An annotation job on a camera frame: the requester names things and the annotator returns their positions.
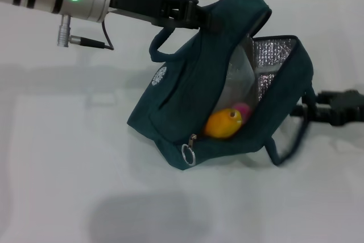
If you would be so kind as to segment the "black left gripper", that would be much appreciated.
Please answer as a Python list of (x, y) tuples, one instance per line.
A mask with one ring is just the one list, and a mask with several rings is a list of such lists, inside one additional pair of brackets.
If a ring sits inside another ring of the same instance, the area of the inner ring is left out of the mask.
[(218, 2), (199, 6), (198, 0), (110, 0), (113, 13), (168, 28), (219, 32), (221, 19), (213, 14)]

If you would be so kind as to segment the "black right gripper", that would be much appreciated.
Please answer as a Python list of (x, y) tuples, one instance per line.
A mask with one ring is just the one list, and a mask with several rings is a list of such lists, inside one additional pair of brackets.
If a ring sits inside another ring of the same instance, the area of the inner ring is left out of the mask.
[(316, 95), (318, 104), (331, 104), (329, 108), (312, 108), (307, 105), (296, 105), (290, 112), (291, 117), (302, 118), (305, 122), (332, 123), (343, 126), (351, 122), (363, 122), (363, 95), (351, 89), (344, 92), (324, 90)]

